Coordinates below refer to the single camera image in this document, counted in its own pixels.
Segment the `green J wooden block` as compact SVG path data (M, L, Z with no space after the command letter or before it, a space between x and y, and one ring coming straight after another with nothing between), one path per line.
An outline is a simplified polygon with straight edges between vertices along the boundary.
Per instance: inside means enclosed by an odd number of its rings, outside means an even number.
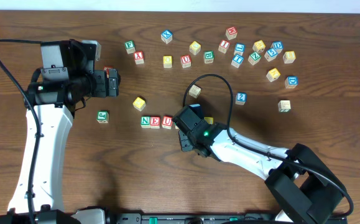
M108 123L109 113L107 111L98 111L96 120L99 123Z

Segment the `yellow S wooden block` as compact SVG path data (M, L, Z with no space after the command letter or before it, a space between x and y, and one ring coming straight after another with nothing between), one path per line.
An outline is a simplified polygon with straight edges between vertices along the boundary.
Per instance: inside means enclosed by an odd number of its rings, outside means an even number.
M213 117L204 117L204 120L205 120L208 124L213 124L213 123L214 123Z

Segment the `red E wooden block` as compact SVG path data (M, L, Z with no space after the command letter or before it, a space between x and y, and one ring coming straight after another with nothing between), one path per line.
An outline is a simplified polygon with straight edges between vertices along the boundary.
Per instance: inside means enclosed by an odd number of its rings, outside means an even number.
M159 116L151 116L150 117L150 127L152 129L160 128L160 117Z

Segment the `green N wooden block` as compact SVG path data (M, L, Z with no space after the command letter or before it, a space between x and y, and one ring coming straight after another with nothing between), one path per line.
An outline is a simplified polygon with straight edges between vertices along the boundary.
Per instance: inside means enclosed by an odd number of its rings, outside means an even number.
M141 127L142 128L150 128L150 116L142 116L141 117Z

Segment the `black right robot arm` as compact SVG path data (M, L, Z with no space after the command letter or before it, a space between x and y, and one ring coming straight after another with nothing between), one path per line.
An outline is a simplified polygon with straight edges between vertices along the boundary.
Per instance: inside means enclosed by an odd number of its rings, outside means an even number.
M221 123L178 124L183 151L235 164L260 177L281 207L277 222L326 223L347 191L323 161L303 144L272 147Z

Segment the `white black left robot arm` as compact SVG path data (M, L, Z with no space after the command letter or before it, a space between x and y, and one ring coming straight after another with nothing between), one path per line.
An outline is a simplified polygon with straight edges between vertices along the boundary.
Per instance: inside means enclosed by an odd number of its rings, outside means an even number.
M115 223L107 209L87 207L65 213L62 173L65 146L76 104L85 97L119 94L117 70L38 68L27 90L27 140L16 191L0 223Z

